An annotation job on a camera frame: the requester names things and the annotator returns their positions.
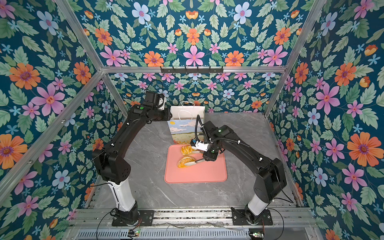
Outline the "braided bread loaf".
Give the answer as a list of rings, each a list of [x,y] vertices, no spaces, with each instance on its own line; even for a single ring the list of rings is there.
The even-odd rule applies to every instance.
[[[192,148],[192,146],[183,146],[181,148],[181,153],[183,156],[189,156],[195,153],[195,149]]]

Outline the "painted landscape paper bag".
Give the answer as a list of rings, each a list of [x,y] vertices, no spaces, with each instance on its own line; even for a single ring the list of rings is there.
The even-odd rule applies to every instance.
[[[172,117],[168,120],[168,127],[175,145],[186,145],[199,135],[204,123],[205,107],[195,103],[183,101],[179,106],[171,106]]]

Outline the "sesame bun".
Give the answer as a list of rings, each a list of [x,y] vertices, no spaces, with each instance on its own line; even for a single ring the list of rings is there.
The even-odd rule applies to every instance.
[[[193,158],[191,156],[185,156],[178,161],[177,167],[178,168],[187,168],[187,167],[193,166],[195,164],[196,164],[195,158]]]

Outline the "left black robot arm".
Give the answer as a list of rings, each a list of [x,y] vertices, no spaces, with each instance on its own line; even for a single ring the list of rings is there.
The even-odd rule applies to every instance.
[[[170,109],[135,105],[129,112],[121,129],[101,149],[93,152],[93,161],[98,174],[111,189],[116,202],[116,214],[128,225],[139,220],[137,201],[130,185],[130,164],[125,154],[139,131],[152,122],[166,122],[172,118]]]

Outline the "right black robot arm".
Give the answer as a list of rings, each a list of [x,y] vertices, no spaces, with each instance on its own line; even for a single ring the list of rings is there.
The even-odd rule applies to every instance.
[[[203,123],[197,115],[195,138],[191,147],[203,153],[196,161],[214,162],[224,151],[232,153],[255,175],[254,196],[245,206],[245,218],[255,225],[274,198],[287,186],[284,164],[271,159],[244,142],[230,127],[216,127],[211,121]]]

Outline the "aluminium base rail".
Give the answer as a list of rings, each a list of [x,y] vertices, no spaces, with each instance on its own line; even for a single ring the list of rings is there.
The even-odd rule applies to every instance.
[[[86,209],[71,220],[65,240],[322,240],[309,208],[265,210],[250,224],[240,208],[140,209],[128,225],[111,210]]]

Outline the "aluminium cage frame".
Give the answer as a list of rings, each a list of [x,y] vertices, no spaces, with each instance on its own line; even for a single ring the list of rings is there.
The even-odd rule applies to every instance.
[[[280,66],[313,1],[1,1],[1,177],[104,67],[127,107],[157,90],[170,105],[261,112],[277,77],[123,73],[128,67]]]

